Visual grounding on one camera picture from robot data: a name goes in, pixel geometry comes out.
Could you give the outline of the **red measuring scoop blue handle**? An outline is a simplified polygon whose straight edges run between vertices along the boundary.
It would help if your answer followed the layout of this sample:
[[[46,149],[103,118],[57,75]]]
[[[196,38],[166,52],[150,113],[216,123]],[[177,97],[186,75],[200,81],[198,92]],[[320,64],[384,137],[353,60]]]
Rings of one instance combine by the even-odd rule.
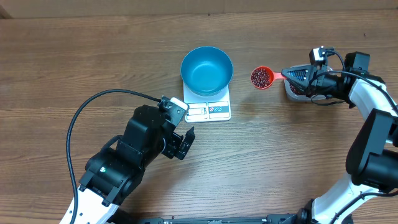
[[[270,84],[267,86],[267,87],[265,87],[265,88],[257,88],[257,89],[260,89],[260,90],[265,90],[265,89],[268,89],[269,87],[271,87],[272,86],[272,84],[273,84],[273,82],[275,81],[275,80],[285,80],[286,78],[281,74],[281,73],[276,73],[276,72],[274,72],[274,71],[272,71],[269,67],[266,67],[266,66],[260,66],[260,67],[257,67],[257,68],[265,68],[268,72],[269,72],[269,75],[270,75]]]

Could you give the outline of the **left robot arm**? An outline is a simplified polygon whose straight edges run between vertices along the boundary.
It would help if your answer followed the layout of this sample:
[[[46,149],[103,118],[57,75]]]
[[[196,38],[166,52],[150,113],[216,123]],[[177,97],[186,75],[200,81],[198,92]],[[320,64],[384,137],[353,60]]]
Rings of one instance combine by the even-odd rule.
[[[195,134],[175,133],[189,106],[174,101],[135,109],[124,134],[109,140],[85,166],[62,223],[106,223],[137,186],[147,166],[159,155],[184,159]]]

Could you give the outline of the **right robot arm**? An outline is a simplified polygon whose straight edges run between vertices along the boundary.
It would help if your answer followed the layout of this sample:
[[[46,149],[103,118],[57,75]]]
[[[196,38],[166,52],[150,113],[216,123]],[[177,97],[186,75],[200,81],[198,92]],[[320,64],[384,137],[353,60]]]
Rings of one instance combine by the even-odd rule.
[[[279,223],[352,223],[351,214],[374,197],[397,196],[397,104],[381,77],[368,71],[370,56],[351,52],[341,70],[329,70],[332,49],[313,49],[310,64],[285,68],[281,75],[309,98],[323,95],[356,107],[364,124],[351,145],[344,176],[325,194],[309,201]]]

